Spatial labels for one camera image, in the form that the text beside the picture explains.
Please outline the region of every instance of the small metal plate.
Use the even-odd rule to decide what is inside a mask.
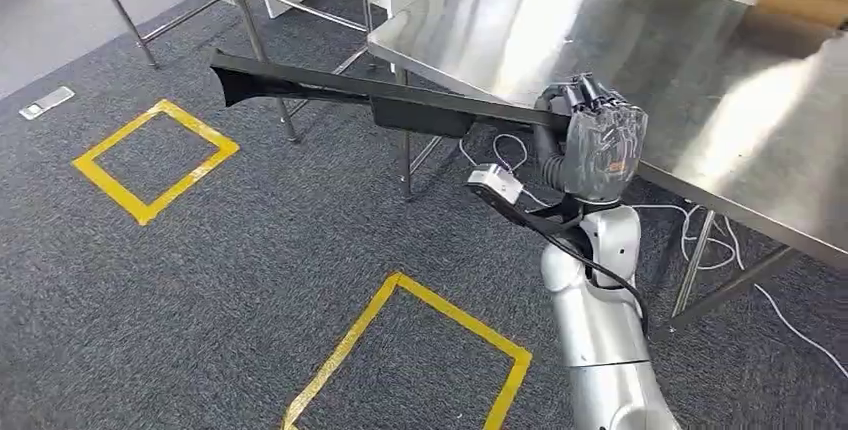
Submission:
[[[20,109],[18,113],[27,120],[32,120],[47,110],[68,101],[73,96],[74,92],[70,88],[62,86]]]

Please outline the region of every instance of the black cable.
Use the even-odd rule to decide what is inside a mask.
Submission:
[[[609,278],[615,280],[616,283],[618,283],[625,290],[630,292],[630,294],[633,295],[633,298],[636,299],[636,303],[639,305],[640,310],[642,310],[642,319],[641,319],[642,334],[645,335],[645,337],[647,338],[647,336],[648,336],[648,323],[649,323],[648,306],[645,305],[645,300],[642,298],[642,295],[639,294],[639,291],[636,290],[635,288],[633,288],[633,285],[630,285],[630,283],[627,280],[616,275],[612,270],[604,267],[603,265],[595,263],[592,260],[589,260],[588,258],[581,255],[580,252],[574,250],[573,248],[568,247],[567,245],[564,245],[562,242],[560,242],[556,238],[552,237],[551,235],[548,235],[547,233],[542,232],[538,227],[536,227],[536,225],[534,223],[527,222],[527,226],[530,227],[531,229],[533,229],[539,235],[545,237],[545,240],[550,242],[551,245],[562,250],[567,255],[577,259],[583,265],[586,265],[587,267],[593,268],[593,269],[603,273],[604,275],[608,276]]]

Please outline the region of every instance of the yellow tape square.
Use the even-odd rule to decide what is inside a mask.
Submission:
[[[155,117],[159,113],[165,113],[174,120],[181,123],[190,131],[200,135],[206,141],[218,147],[218,151],[201,163],[200,166],[189,172],[188,175],[181,178],[171,188],[165,190],[162,195],[159,195],[152,203],[145,204],[132,192],[126,189],[120,182],[112,178],[106,173],[103,168],[95,163],[94,159],[100,156],[106,150],[112,148],[122,138],[126,137],[145,122]],[[83,155],[72,162],[83,175],[88,177],[92,183],[97,185],[100,190],[103,190],[106,195],[112,198],[118,205],[124,207],[138,221],[139,225],[147,225],[150,220],[159,214],[165,207],[174,201],[181,193],[185,192],[195,182],[203,178],[213,168],[217,167],[221,162],[226,160],[230,155],[236,153],[239,149],[238,144],[229,138],[221,135],[212,127],[201,122],[197,118],[191,116],[182,108],[174,105],[168,100],[160,100],[151,109],[142,113],[135,120],[124,125],[117,132],[113,133],[109,138],[98,143]]]
[[[362,333],[371,321],[374,320],[374,317],[377,316],[377,313],[383,308],[397,287],[401,287],[415,295],[441,314],[462,325],[513,358],[515,363],[509,371],[509,375],[507,375],[506,381],[495,399],[495,403],[492,404],[492,409],[486,417],[486,422],[483,424],[484,430],[495,430],[501,427],[504,418],[506,418],[506,412],[509,410],[510,405],[512,405],[515,394],[518,392],[518,387],[521,386],[521,382],[524,380],[524,374],[527,373],[527,367],[530,366],[530,360],[533,359],[533,355],[487,327],[480,320],[460,310],[459,307],[436,295],[430,289],[422,286],[403,273],[395,272],[383,282],[383,285],[371,298],[371,302],[368,303],[368,306],[365,307],[365,310],[356,319],[353,326],[350,327],[350,330],[342,338],[342,341],[333,350],[330,358],[318,369],[318,373],[313,377],[312,381],[300,392],[300,395],[292,400],[280,424],[281,430],[297,430],[294,422],[300,417],[306,406],[309,405],[309,402],[315,398],[318,391],[327,383],[333,372],[341,365],[342,361],[344,361],[345,357],[353,349],[356,341],[359,340],[359,337],[362,336]]]

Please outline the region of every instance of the gray carpet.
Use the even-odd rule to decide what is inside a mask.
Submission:
[[[358,18],[353,0],[310,3]],[[275,60],[310,68],[332,68],[362,38],[299,12],[259,20]],[[311,103],[295,122],[303,143],[289,144],[271,102],[223,109],[207,69],[212,47],[250,55],[233,9],[215,6],[157,40],[159,71],[121,37],[0,102],[0,428],[278,427],[394,270],[532,352],[505,428],[569,426],[537,268],[542,241],[461,187],[468,165],[453,146],[434,153],[417,175],[418,198],[403,203],[396,133],[361,108]],[[389,78],[367,61],[351,73]],[[17,115],[60,84],[77,96],[33,122]],[[241,149],[142,227],[70,161],[161,98]],[[100,159],[145,200],[211,150],[167,119],[149,124]],[[492,159],[492,136],[474,129],[469,151]],[[527,181],[533,172],[519,171]],[[627,201],[681,203],[641,180]],[[679,221],[662,210],[643,216],[639,281],[659,318],[681,278]],[[739,234],[749,262],[774,245]],[[730,271],[706,273],[698,291]],[[799,329],[844,355],[844,273],[801,258],[765,286]],[[848,421],[846,380],[753,292],[652,353],[687,427]],[[297,425],[480,428],[508,365],[398,291]]]

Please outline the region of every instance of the robotic hand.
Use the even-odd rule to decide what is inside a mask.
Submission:
[[[635,289],[640,226],[618,203],[633,178],[647,116],[590,74],[550,86],[535,109],[260,63],[216,53],[227,106],[269,96],[369,105],[377,125],[461,138],[475,121],[532,128],[542,175],[565,194],[552,207],[516,207],[523,184],[496,165],[466,185],[510,222],[541,234],[542,277],[571,368],[576,427],[677,429],[648,354],[648,312]],[[559,140],[564,141],[563,153]]]

